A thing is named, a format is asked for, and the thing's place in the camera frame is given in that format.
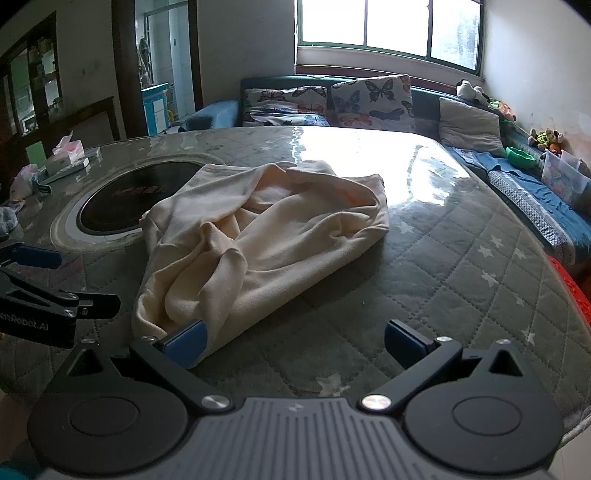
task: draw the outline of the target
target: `red object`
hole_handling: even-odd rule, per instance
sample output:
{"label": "red object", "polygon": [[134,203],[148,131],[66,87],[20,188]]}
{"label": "red object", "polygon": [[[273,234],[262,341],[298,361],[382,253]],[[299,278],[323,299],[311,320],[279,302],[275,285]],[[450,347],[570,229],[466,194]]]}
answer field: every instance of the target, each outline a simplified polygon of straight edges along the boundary
{"label": "red object", "polygon": [[548,259],[552,262],[554,268],[560,274],[560,276],[564,280],[564,283],[566,283],[566,286],[573,294],[574,300],[577,302],[577,304],[581,308],[581,311],[585,315],[585,318],[587,319],[587,323],[591,325],[591,303],[589,302],[585,294],[581,291],[579,286],[574,282],[573,277],[569,275],[569,273],[564,269],[560,262],[549,255]]}

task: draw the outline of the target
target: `plastic storage box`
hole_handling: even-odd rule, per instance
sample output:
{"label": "plastic storage box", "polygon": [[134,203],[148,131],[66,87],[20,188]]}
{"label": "plastic storage box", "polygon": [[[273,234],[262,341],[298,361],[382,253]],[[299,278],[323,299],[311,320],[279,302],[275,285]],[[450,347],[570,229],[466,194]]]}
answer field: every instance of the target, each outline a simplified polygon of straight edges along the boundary
{"label": "plastic storage box", "polygon": [[572,207],[580,207],[580,198],[589,185],[589,178],[579,173],[560,157],[546,151],[542,182]]}

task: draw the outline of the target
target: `plastic bag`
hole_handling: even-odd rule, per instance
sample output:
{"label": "plastic bag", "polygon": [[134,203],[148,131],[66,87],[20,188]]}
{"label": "plastic bag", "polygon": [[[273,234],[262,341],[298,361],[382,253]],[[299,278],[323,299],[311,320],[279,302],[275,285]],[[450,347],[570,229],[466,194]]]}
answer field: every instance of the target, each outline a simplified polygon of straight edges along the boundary
{"label": "plastic bag", "polygon": [[10,186],[10,199],[16,202],[33,195],[33,178],[38,175],[39,168],[34,164],[21,168]]}

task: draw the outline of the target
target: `doorway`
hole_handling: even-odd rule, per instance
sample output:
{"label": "doorway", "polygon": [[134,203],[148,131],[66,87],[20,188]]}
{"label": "doorway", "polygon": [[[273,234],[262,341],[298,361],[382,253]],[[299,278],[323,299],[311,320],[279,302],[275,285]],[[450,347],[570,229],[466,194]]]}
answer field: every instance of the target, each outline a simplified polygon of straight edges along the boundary
{"label": "doorway", "polygon": [[141,57],[142,90],[167,85],[162,87],[166,102],[158,103],[164,103],[166,111],[160,115],[155,113],[159,133],[162,116],[166,117],[167,125],[174,126],[195,113],[189,3],[173,1],[168,5],[168,0],[136,0],[135,31]]}

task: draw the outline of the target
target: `stuffed toy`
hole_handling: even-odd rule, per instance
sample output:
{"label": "stuffed toy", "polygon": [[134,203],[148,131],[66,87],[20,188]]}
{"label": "stuffed toy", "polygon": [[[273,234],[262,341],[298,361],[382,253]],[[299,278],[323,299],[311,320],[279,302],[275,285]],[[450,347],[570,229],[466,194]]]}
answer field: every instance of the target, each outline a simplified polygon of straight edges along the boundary
{"label": "stuffed toy", "polygon": [[511,120],[512,122],[517,121],[517,117],[513,113],[513,110],[505,102],[501,102],[500,100],[491,100],[488,108],[498,110],[507,120]]}
{"label": "stuffed toy", "polygon": [[457,97],[468,102],[477,102],[482,106],[488,106],[491,101],[484,93],[482,87],[473,87],[468,80],[462,80],[456,85]]}
{"label": "stuffed toy", "polygon": [[527,143],[530,146],[536,147],[541,151],[550,150],[553,154],[560,156],[562,154],[562,142],[564,135],[559,134],[556,130],[547,128],[545,132],[536,132],[534,128],[530,130],[530,136]]}

